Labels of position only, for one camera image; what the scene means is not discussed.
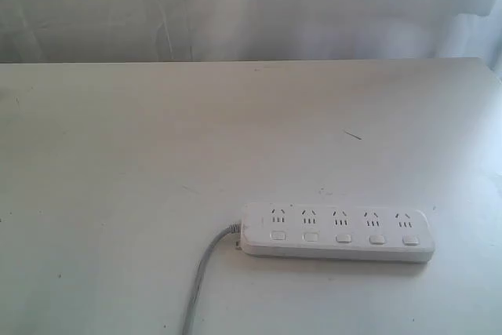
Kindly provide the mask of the white five-outlet power strip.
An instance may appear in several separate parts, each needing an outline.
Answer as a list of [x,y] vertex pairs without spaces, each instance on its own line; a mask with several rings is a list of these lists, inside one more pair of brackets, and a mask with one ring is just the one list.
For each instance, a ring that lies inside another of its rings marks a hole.
[[435,252],[419,210],[271,202],[244,206],[240,245],[255,257],[419,264]]

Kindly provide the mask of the white sheer curtain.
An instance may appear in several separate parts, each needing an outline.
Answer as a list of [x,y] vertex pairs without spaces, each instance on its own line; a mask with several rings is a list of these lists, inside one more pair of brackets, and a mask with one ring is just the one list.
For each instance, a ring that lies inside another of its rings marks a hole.
[[477,57],[501,0],[1,0],[4,63]]

